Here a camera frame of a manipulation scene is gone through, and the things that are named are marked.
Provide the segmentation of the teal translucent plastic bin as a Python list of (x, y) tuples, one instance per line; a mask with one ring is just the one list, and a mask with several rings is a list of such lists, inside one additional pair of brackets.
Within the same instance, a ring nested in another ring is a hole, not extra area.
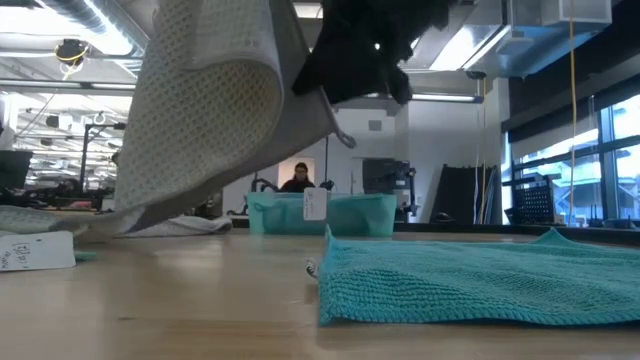
[(397, 197), (385, 194), (329, 194), (327, 219), (307, 221), (302, 193), (249, 193), (249, 228), (252, 234), (323, 235), (328, 225), (334, 235), (390, 237)]

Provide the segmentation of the grey waffle microfiber towel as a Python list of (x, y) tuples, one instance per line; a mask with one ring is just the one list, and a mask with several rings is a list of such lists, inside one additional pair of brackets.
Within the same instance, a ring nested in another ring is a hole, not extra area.
[(232, 220), (219, 217), (213, 220), (181, 215), (156, 225), (134, 230), (138, 214), (60, 215), (52, 211), (0, 205), (0, 232), (35, 234), (50, 231), (70, 231), (101, 234), (116, 238), (175, 237), (226, 233), (232, 229)]
[(160, 0), (129, 110), (112, 213), (75, 232), (135, 233), (329, 135), (322, 90), (293, 83), (308, 47), (291, 0)]

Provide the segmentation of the silver ventilation duct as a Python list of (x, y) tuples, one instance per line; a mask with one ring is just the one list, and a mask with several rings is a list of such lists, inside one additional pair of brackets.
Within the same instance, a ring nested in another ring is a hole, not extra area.
[(88, 33), (87, 41), (107, 55), (142, 56), (149, 37), (115, 0), (36, 0)]

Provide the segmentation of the white bin label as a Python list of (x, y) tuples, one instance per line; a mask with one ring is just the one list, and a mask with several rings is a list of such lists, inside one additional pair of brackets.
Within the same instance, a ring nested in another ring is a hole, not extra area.
[(324, 188), (305, 188), (303, 192), (303, 219), (324, 221), (327, 218), (328, 192)]

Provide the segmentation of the black equipment cabinet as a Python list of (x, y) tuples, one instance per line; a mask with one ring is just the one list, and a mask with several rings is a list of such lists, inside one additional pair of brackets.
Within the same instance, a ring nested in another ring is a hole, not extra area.
[(382, 193), (397, 198), (395, 221), (409, 223), (416, 215), (416, 170), (408, 161), (389, 158), (364, 159), (362, 162), (365, 194)]

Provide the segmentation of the person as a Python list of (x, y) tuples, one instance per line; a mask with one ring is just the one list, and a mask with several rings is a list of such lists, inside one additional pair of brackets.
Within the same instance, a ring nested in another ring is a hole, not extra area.
[(294, 175), (280, 188), (281, 193), (303, 193), (306, 188), (314, 188), (314, 183), (309, 179), (308, 167), (304, 162), (299, 162), (294, 168)]

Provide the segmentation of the black pegboard rack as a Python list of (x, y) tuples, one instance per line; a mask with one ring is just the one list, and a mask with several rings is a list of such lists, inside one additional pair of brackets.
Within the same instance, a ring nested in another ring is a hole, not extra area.
[(504, 211), (512, 225), (553, 225), (555, 205), (549, 175), (535, 175), (503, 183), (511, 188), (512, 206)]

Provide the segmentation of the teal microfiber towel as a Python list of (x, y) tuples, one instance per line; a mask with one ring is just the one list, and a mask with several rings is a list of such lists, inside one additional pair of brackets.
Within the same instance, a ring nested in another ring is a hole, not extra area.
[(318, 321), (640, 321), (640, 250), (549, 230), (529, 243), (337, 239), (316, 270)]

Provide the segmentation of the white paper towel tag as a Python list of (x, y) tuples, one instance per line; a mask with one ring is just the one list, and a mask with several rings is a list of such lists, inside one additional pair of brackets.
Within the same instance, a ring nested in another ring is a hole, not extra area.
[(75, 265), (71, 232), (0, 237), (0, 272), (62, 269)]

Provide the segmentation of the black background monitor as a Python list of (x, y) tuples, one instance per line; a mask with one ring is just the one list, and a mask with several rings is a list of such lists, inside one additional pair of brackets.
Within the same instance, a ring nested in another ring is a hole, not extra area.
[(22, 188), (32, 157), (31, 151), (0, 150), (0, 188)]

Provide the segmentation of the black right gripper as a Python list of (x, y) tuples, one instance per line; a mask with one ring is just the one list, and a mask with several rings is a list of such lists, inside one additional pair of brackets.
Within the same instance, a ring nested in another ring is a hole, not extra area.
[(324, 91), (331, 104), (370, 94), (412, 99), (400, 61), (429, 28), (446, 28), (450, 0), (322, 0), (322, 31), (292, 90)]

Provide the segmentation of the black leaning panel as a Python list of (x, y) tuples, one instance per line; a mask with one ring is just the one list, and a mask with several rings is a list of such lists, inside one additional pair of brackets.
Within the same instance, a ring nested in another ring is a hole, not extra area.
[(499, 225), (502, 222), (497, 166), (442, 167), (430, 223)]

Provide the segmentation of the long ceiling light tube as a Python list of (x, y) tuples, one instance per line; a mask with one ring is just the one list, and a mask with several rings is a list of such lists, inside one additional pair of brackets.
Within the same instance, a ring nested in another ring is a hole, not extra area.
[[(0, 78), (0, 90), (15, 92), (42, 92), (69, 94), (89, 94), (105, 96), (132, 96), (135, 91), (134, 84), (125, 83), (94, 83), (55, 80), (29, 80)], [(438, 93), (417, 93), (413, 100), (447, 103), (472, 103), (479, 104), (484, 98), (478, 95), (452, 95)]]

